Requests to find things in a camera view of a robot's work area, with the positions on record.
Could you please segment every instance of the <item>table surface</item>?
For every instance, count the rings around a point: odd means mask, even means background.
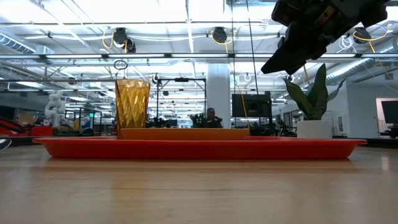
[[[398,150],[337,161],[127,161],[0,152],[1,223],[397,223]]]

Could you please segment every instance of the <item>ceiling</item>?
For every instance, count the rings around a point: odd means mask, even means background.
[[[111,34],[117,27],[125,27],[127,34],[134,39],[138,54],[144,53],[273,53],[277,49],[280,35],[284,35],[286,27],[274,22],[271,13],[274,3],[256,4],[249,1],[249,11],[245,5],[236,4],[231,7],[224,0],[43,0],[44,9],[37,6],[38,0],[2,0],[0,1],[0,33],[12,36],[26,46],[36,49],[46,46],[55,54],[111,54],[124,53],[123,49],[111,44]],[[389,13],[386,21],[369,27],[368,31],[373,37],[386,33],[387,25],[390,31],[385,38],[375,41],[379,45],[395,36],[398,29],[398,7],[388,7]],[[229,37],[235,33],[234,40],[227,46],[215,43],[211,35],[214,27],[224,27]],[[344,49],[342,41],[331,44],[328,53],[351,53],[353,49],[358,52],[369,52],[368,45],[352,44]],[[0,46],[2,54],[19,54],[9,47]],[[9,60],[15,66],[38,74],[41,77],[52,74],[51,78],[66,79],[112,79],[118,72],[113,68],[113,61],[108,64],[98,63],[95,60],[54,60],[51,65],[39,66],[34,61]],[[157,74],[160,78],[205,78],[208,73],[209,60],[172,60],[167,58],[130,59],[129,68],[121,71],[118,78],[123,76],[150,81]],[[242,89],[255,88],[254,74],[257,75],[259,88],[283,88],[281,79],[285,72],[264,75],[260,68],[264,62],[247,60],[245,62],[232,62],[230,67],[231,77],[236,76],[237,85]],[[328,68],[337,62],[326,63]],[[309,71],[314,70],[317,63],[307,63]],[[32,75],[21,75],[21,78],[37,78]],[[304,83],[303,69],[294,77],[296,82]],[[112,88],[113,82],[102,81],[101,88]],[[54,88],[89,88],[87,83],[78,83],[70,86],[67,83],[54,85]],[[170,82],[169,88],[197,89],[197,91],[170,92],[170,98],[185,98],[202,95],[200,87],[195,82],[174,83]],[[28,88],[14,84],[15,88]],[[90,99],[103,101],[95,93],[90,93]]]

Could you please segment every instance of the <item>computer screen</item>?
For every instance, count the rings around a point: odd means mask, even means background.
[[[398,124],[398,101],[382,101],[384,119],[387,124]]]
[[[248,118],[267,117],[271,110],[270,95],[232,94],[232,117],[244,118],[246,109]]]

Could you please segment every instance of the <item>white robot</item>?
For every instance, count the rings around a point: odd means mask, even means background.
[[[52,118],[52,126],[60,126],[60,114],[65,112],[65,102],[61,101],[62,91],[57,90],[49,95],[49,103],[45,107],[44,114],[46,119]]]

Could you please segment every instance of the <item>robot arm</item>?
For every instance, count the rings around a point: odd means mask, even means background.
[[[316,60],[326,47],[362,22],[369,27],[387,19],[389,0],[279,0],[272,19],[287,26],[274,55],[261,68],[264,74],[295,73],[307,60]]]

